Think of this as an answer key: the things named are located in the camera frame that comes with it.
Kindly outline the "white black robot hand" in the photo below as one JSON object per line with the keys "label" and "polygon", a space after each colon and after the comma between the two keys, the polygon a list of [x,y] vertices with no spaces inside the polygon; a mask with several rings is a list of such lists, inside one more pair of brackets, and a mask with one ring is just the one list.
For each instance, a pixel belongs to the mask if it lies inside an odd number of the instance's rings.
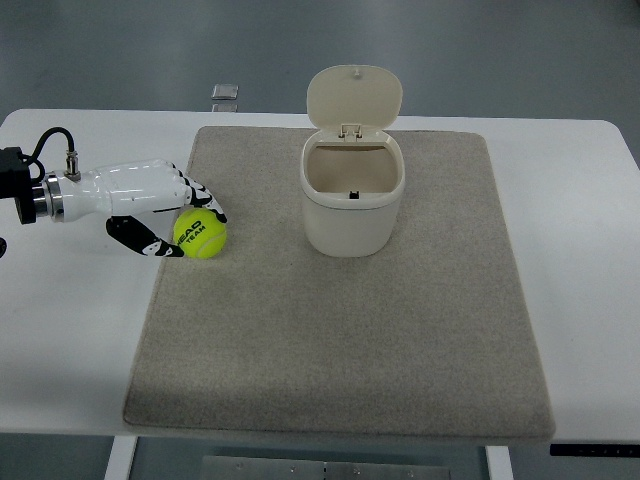
{"label": "white black robot hand", "polygon": [[141,223],[138,214],[189,206],[197,213],[211,212],[222,224],[227,222],[207,187],[162,159],[100,167],[81,173],[76,180],[61,171],[50,172],[33,188],[33,195],[36,215],[55,222],[104,215],[107,233],[143,256],[182,257],[187,239],[200,227],[187,227],[172,244]]}

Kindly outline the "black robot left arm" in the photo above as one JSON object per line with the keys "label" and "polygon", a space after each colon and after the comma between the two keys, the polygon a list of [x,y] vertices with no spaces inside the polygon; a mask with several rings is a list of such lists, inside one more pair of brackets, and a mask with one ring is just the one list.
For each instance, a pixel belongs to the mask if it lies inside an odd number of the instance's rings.
{"label": "black robot left arm", "polygon": [[19,147],[1,150],[1,198],[13,198],[22,224],[48,215],[44,185],[45,170]]}

